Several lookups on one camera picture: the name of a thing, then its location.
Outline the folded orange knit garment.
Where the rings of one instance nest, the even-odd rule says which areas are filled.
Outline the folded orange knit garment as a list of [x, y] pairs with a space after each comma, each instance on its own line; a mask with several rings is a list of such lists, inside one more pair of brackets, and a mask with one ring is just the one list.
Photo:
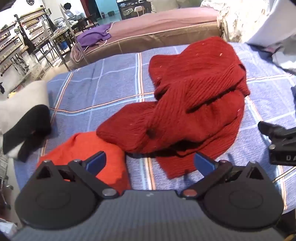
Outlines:
[[46, 160], [55, 165], [66, 165], [75, 159], [86, 160], [99, 151], [106, 153], [106, 166], [96, 177], [119, 193], [131, 189], [124, 151], [100, 139], [96, 132], [74, 134], [63, 144], [40, 157], [37, 166]]

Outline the floral cream blanket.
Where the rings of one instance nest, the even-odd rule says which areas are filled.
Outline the floral cream blanket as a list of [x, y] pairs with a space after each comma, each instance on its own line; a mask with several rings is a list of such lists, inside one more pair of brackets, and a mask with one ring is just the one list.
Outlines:
[[267, 20], [274, 1], [202, 1], [202, 7], [218, 11], [217, 24], [228, 42], [245, 42]]

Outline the black metal chair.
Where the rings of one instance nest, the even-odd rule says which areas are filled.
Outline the black metal chair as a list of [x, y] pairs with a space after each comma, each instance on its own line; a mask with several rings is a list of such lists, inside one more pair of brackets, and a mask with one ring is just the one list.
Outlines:
[[90, 28], [94, 28], [98, 26], [98, 22], [96, 21], [96, 14], [92, 14], [86, 18], [79, 19], [78, 22], [72, 26], [72, 29], [75, 33], [84, 32]]

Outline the dark tv cabinet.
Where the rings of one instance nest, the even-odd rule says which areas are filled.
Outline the dark tv cabinet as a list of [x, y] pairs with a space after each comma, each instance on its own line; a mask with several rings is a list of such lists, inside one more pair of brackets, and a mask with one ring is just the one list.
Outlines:
[[135, 18], [152, 12], [149, 1], [122, 0], [116, 1], [122, 20]]

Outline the brown mattress with pink cover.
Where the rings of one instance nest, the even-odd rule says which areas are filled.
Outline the brown mattress with pink cover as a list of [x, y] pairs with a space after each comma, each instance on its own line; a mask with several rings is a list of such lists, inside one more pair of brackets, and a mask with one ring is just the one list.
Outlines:
[[72, 47], [74, 68], [86, 66], [113, 55], [137, 53], [154, 48], [185, 45], [213, 36], [222, 36], [217, 23], [218, 11], [207, 7], [172, 9], [148, 13], [112, 23], [110, 39], [85, 48], [81, 54]]

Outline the dark red knit sweater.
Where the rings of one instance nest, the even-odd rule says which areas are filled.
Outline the dark red knit sweater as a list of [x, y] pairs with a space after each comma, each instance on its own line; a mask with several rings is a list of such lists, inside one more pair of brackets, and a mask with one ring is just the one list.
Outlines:
[[234, 143], [250, 94], [246, 69], [219, 37], [149, 62], [154, 101], [124, 106], [97, 128], [130, 154], [154, 156], [169, 179], [195, 170], [200, 152], [216, 159]]

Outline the purple cloth on mattress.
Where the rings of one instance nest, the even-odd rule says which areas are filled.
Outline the purple cloth on mattress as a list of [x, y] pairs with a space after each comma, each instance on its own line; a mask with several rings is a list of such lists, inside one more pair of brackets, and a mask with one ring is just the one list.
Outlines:
[[77, 37], [77, 41], [83, 48], [91, 47], [98, 42], [106, 41], [111, 38], [109, 30], [112, 25], [113, 23], [108, 23], [88, 29]]

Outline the metal display rack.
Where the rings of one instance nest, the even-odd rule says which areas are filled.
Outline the metal display rack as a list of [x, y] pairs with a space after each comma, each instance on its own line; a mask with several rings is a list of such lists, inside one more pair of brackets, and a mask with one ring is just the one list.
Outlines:
[[58, 39], [64, 37], [50, 19], [50, 10], [40, 5], [22, 14], [14, 14], [13, 21], [1, 28], [1, 76], [15, 69], [19, 75], [30, 73], [33, 61], [43, 60], [49, 66], [64, 54]]

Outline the black and white folded garment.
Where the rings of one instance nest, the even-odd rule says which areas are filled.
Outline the black and white folded garment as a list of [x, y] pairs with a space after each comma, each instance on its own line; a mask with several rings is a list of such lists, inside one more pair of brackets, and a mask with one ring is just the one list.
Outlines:
[[1, 153], [26, 162], [51, 133], [47, 83], [34, 81], [1, 101]]

